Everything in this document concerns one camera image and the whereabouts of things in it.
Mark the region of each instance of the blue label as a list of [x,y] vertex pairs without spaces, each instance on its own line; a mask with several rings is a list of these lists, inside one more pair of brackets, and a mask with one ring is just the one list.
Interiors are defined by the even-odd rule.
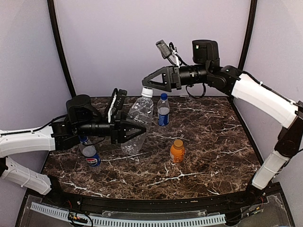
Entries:
[[158,114],[158,125],[165,126],[169,124],[169,114],[161,115]]
[[89,164],[89,166],[92,166],[92,167],[97,167],[101,163],[101,159],[100,159],[98,153],[96,153],[92,157],[85,157],[85,160]]

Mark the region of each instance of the gray wall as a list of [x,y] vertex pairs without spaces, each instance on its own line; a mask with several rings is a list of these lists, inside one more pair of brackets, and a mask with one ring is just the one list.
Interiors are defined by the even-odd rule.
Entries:
[[[77,93],[108,96],[115,87],[140,95],[141,80],[170,65],[155,46],[161,39],[173,42],[189,64],[192,40],[216,40],[222,65],[237,66],[250,1],[57,0],[56,5]],[[202,93],[202,86],[193,89]],[[208,88],[207,95],[222,94]]]
[[[245,70],[292,100],[303,100],[303,2],[258,1],[256,23]],[[281,126],[244,102],[236,102],[263,158],[272,151]],[[303,153],[277,177],[296,226],[303,226]]]
[[[65,113],[70,96],[45,0],[0,1],[0,80],[0,129],[38,127]],[[46,153],[11,157],[39,172]],[[15,225],[24,193],[0,179],[1,227]]]

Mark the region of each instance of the orange bottle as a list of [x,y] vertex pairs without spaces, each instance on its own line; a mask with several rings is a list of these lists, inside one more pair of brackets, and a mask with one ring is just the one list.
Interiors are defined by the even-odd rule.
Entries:
[[185,148],[182,140],[175,140],[170,148],[170,157],[174,163],[182,162],[185,155]]

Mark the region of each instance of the bottle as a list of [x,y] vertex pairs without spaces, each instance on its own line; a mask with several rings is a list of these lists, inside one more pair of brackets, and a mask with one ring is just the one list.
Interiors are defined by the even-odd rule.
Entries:
[[86,162],[90,166],[91,170],[95,173],[100,173],[101,168],[101,159],[97,153],[97,150],[90,139],[87,136],[80,136],[80,151],[84,155]]
[[170,148],[170,157],[174,163],[182,162],[185,155],[185,148],[182,140],[175,140]]
[[161,99],[157,104],[158,108],[158,125],[165,126],[169,123],[169,101],[167,100],[167,94],[162,93]]
[[138,98],[128,112],[127,120],[133,121],[146,128],[146,133],[136,136],[126,143],[121,144],[121,149],[128,155],[138,154],[152,125],[153,90],[143,87],[142,97]]

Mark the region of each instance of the table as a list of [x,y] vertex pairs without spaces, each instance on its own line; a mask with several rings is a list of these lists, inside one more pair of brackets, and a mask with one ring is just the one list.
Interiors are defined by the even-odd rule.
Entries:
[[[137,97],[125,100],[128,112]],[[260,167],[258,154],[226,97],[169,97],[169,125],[157,125],[157,102],[151,130],[139,154],[124,154],[106,139],[96,145],[102,159],[93,173],[79,147],[52,152],[43,174],[58,177],[62,189],[81,195],[116,199],[185,199],[243,191]],[[103,111],[109,98],[92,98]],[[169,149],[184,141],[186,155],[172,163]]]

